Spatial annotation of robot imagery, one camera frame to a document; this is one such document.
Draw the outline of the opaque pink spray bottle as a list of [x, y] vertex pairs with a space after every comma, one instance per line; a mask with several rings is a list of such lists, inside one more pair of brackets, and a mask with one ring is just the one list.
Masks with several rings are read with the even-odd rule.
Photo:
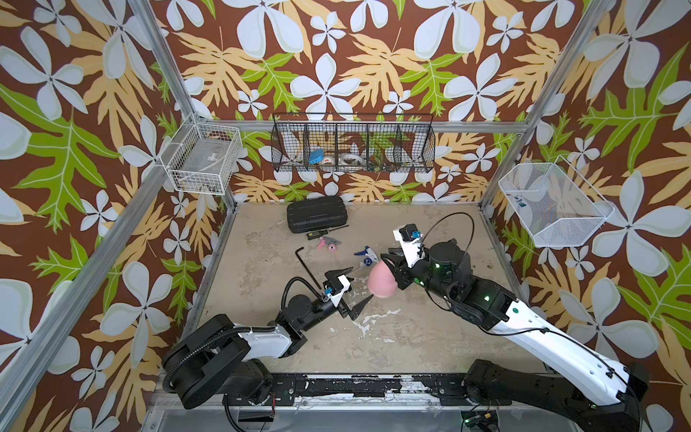
[[383, 261], [372, 266], [367, 280], [370, 293], [377, 298], [389, 298], [398, 290], [398, 283], [387, 264]]

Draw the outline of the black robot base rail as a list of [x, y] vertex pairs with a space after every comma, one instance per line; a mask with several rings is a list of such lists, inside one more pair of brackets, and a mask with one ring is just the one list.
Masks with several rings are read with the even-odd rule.
[[420, 401], [432, 406], [471, 407], [465, 374], [274, 374], [271, 383], [246, 397], [229, 393], [231, 407], [296, 407], [303, 401]]

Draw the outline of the pink grey spray nozzle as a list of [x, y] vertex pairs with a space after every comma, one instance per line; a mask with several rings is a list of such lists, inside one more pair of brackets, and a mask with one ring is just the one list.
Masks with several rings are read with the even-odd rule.
[[321, 236], [319, 238], [319, 244], [317, 249], [325, 249], [329, 253], [335, 253], [338, 250], [338, 246], [341, 242], [337, 239], [331, 238], [329, 236]]

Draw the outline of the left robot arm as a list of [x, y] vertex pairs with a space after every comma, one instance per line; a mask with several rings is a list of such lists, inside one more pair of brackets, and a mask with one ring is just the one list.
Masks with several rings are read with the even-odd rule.
[[285, 358], [307, 342], [306, 332], [338, 313], [356, 320], [374, 298], [353, 306], [344, 300], [352, 288], [350, 267], [325, 273], [319, 291], [301, 276], [284, 286], [279, 313], [266, 326], [243, 326], [218, 314], [165, 354], [162, 387], [176, 394], [187, 410], [216, 394], [259, 404], [271, 392], [273, 377], [262, 358]]

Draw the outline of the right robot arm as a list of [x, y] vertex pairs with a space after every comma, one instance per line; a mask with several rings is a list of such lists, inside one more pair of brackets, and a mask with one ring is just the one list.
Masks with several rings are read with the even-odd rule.
[[500, 284], [478, 277], [455, 239], [425, 244], [415, 224], [393, 231], [399, 248], [381, 255], [398, 288], [421, 287], [430, 300], [490, 337], [505, 338], [539, 359], [552, 375], [529, 374], [477, 359], [462, 381], [477, 405], [516, 401], [558, 414], [583, 431], [640, 431], [649, 374], [597, 353], [534, 312]]

